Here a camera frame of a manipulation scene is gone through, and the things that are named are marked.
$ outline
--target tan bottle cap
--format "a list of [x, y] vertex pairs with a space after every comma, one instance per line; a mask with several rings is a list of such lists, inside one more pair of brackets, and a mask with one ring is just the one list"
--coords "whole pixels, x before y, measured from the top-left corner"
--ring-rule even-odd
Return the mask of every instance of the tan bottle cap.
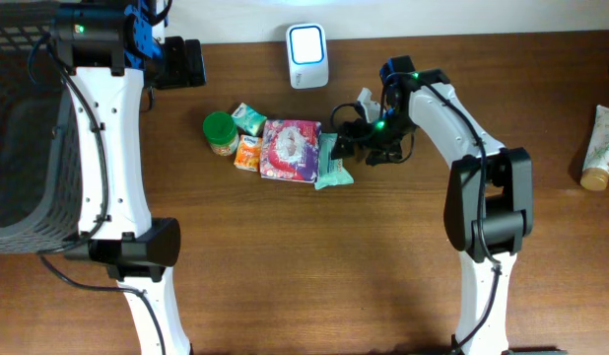
[[589, 168], [582, 172], [580, 184], [592, 191], [602, 191], [609, 183], [609, 173], [600, 168]]

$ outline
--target green lid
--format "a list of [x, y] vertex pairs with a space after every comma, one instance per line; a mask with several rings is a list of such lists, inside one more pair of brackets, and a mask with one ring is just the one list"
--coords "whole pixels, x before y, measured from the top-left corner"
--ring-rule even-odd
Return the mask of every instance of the green lid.
[[237, 136], [237, 126], [231, 115], [215, 112], [204, 119], [204, 134], [210, 143], [229, 144]]

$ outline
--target tabletop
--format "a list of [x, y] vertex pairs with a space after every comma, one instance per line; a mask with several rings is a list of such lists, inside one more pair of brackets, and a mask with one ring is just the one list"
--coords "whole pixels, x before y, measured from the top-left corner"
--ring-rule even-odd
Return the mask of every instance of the tabletop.
[[[195, 352], [449, 344], [460, 266], [442, 221], [448, 167], [424, 132], [405, 164], [346, 160], [355, 183], [322, 190], [238, 170], [202, 132], [208, 114], [240, 103], [330, 132], [330, 111], [362, 87], [378, 96], [379, 68], [403, 54], [442, 68], [490, 134], [532, 157], [534, 227], [510, 280], [510, 345], [609, 354], [609, 187], [578, 184], [595, 107], [609, 107], [609, 32], [330, 40], [329, 84], [306, 91], [290, 87], [283, 43], [205, 45], [208, 86], [156, 92], [140, 127], [152, 215], [181, 225], [174, 284]], [[52, 261], [113, 285], [100, 266]], [[124, 297], [72, 289], [34, 255], [0, 255], [0, 354], [139, 351]]]

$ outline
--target jar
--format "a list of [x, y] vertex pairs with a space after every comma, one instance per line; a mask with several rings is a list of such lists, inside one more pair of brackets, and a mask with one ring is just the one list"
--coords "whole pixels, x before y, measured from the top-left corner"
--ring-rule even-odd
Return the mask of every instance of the jar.
[[204, 134], [216, 154], [227, 157], [237, 151], [237, 126], [228, 113], [215, 112], [206, 117]]

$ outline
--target black bracket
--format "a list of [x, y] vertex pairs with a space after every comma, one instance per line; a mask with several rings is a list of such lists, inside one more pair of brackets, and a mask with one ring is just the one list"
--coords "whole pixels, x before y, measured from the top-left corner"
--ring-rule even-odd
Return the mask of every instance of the black bracket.
[[125, 276], [162, 279], [165, 267], [174, 266], [179, 256], [181, 232], [174, 218], [154, 219], [152, 228], [140, 238], [124, 233], [121, 240], [91, 240], [65, 253], [69, 260], [91, 261], [107, 266], [109, 277]]
[[[478, 243], [478, 194], [481, 161], [465, 157], [451, 164], [444, 205], [444, 228], [451, 244], [476, 262], [484, 260]], [[484, 235], [491, 253], [521, 250], [532, 232], [532, 162], [523, 148], [503, 149], [488, 158], [487, 182], [502, 187], [502, 194], [486, 198]]]

